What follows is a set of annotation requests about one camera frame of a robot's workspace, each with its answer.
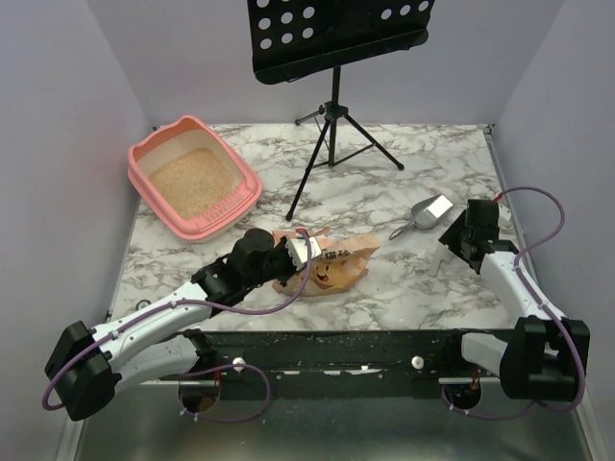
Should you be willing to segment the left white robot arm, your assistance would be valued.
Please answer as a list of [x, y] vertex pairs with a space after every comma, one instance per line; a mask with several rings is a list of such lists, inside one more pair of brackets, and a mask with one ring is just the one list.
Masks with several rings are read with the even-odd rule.
[[198, 376], [197, 338], [184, 331], [220, 312], [263, 316], [290, 306], [242, 308], [245, 297], [264, 283], [306, 277], [321, 254], [305, 230], [274, 240], [250, 229], [227, 255], [199, 269], [165, 298], [113, 322], [93, 328], [83, 322], [66, 327], [44, 373], [41, 398], [46, 411], [63, 409], [72, 421], [104, 408], [120, 388], [167, 376]]

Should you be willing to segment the metal litter scoop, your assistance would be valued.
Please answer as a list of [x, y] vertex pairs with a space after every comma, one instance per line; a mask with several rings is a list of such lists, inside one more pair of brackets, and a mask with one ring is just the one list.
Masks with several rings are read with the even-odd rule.
[[388, 240], [394, 240], [412, 229], [429, 230], [453, 209], [454, 204], [444, 194], [437, 194], [416, 203], [410, 210], [409, 221], [394, 230]]

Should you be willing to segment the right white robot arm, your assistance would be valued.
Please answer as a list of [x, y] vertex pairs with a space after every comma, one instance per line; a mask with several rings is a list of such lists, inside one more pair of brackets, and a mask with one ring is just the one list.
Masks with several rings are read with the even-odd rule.
[[501, 239], [499, 217], [496, 201], [472, 199], [439, 238], [485, 280], [514, 323], [507, 340], [465, 333], [461, 356], [497, 376], [511, 399], [577, 404], [584, 394], [589, 327], [548, 300], [516, 246]]

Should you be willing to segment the pink litter box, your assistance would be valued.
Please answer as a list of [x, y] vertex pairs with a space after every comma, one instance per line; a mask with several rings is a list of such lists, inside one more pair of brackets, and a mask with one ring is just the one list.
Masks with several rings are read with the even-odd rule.
[[203, 241], [248, 214], [262, 193], [249, 163], [202, 120], [185, 115], [132, 146], [128, 177], [179, 238]]

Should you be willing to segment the orange cat litter bag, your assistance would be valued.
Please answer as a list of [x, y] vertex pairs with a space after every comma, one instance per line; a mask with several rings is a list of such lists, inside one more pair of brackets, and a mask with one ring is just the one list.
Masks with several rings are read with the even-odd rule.
[[330, 238], [330, 229], [313, 234], [322, 255], [312, 262], [304, 297], [327, 296], [353, 288], [369, 272], [368, 261], [381, 247], [376, 235], [366, 233], [350, 238]]

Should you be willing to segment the white bag sealing clip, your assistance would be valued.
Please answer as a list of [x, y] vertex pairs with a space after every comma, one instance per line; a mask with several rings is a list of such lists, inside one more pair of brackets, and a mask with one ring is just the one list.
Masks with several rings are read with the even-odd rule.
[[454, 255], [451, 253], [451, 251], [446, 246], [439, 245], [436, 248], [434, 255], [432, 257], [432, 260], [431, 260], [431, 264], [429, 268], [429, 276], [435, 278], [438, 274], [440, 265], [443, 262], [450, 262], [453, 256]]

